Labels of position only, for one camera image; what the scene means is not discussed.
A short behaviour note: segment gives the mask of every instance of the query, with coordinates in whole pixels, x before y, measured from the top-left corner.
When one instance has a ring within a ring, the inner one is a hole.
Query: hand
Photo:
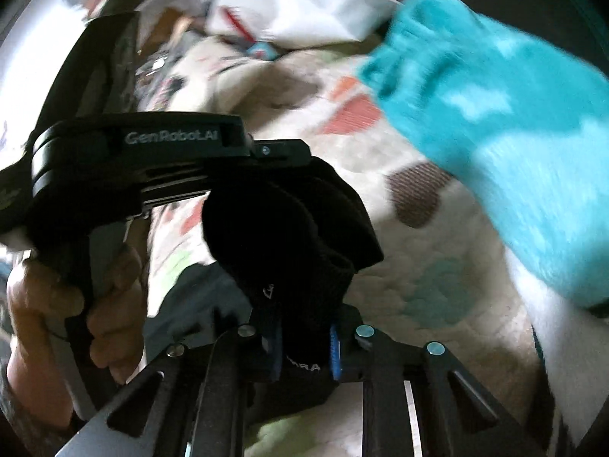
[[[144,349],[146,304],[140,275],[138,253],[126,246],[107,273],[109,293],[87,316],[94,337],[91,359],[99,368],[109,367],[118,383],[125,383],[133,373]],[[54,360],[45,318],[76,316],[84,307],[84,299],[77,288],[62,283],[56,272],[35,259],[27,259],[13,269],[7,295],[17,337],[7,370],[11,389],[35,418],[67,428],[72,401]]]

